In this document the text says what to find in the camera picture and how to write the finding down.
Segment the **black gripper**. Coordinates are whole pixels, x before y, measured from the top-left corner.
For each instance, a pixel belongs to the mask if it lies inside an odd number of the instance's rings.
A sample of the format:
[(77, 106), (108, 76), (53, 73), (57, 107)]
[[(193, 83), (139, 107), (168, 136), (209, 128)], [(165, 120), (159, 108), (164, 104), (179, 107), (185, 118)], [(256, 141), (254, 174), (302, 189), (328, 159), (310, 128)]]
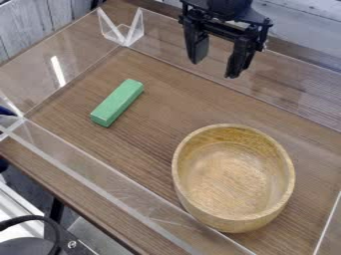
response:
[(224, 76), (235, 79), (262, 51), (272, 21), (251, 7), (252, 0), (179, 0), (187, 57), (197, 64), (205, 57), (208, 34), (234, 41)]

